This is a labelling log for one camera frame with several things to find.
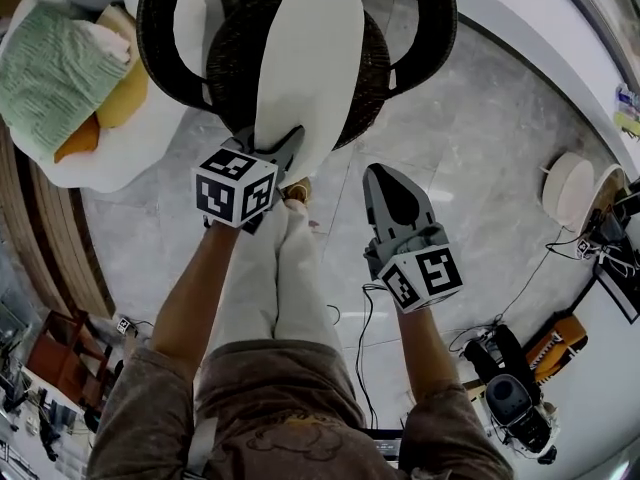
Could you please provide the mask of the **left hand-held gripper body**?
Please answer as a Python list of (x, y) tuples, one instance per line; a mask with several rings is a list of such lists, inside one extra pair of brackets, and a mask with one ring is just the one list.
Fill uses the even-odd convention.
[(265, 150), (237, 151), (228, 138), (192, 168), (193, 201), (209, 228), (220, 223), (253, 234), (280, 197), (289, 167), (264, 160)]

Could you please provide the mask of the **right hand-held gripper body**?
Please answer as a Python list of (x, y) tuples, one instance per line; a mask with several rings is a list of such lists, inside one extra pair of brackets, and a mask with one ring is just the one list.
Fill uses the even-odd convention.
[(403, 313), (434, 305), (459, 292), (463, 277), (456, 249), (443, 226), (428, 216), (382, 235), (369, 217), (374, 238), (365, 248), (371, 278), (382, 282)]

